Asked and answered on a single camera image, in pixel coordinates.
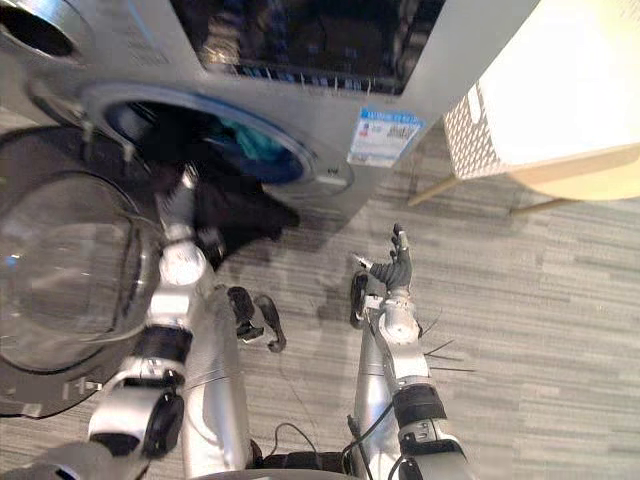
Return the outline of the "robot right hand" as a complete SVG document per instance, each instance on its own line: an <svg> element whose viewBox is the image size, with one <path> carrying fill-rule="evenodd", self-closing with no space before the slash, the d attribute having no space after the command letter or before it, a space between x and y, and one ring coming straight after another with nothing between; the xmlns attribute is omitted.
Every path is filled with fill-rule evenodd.
<svg viewBox="0 0 640 480"><path fill-rule="evenodd" d="M373 262L358 254L353 254L352 257L364 271L384 284L389 292L398 289L408 292L413 266L407 232L398 223L393 226L391 242L393 249L389 252L390 261L387 263Z"/></svg>

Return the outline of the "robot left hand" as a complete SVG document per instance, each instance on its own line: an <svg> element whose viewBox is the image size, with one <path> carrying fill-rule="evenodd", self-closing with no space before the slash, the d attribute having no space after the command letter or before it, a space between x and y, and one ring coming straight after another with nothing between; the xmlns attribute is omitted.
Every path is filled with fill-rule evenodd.
<svg viewBox="0 0 640 480"><path fill-rule="evenodd" d="M168 192L155 195L156 206L164 229L175 226L192 228L195 223L197 170L187 164L177 184Z"/></svg>

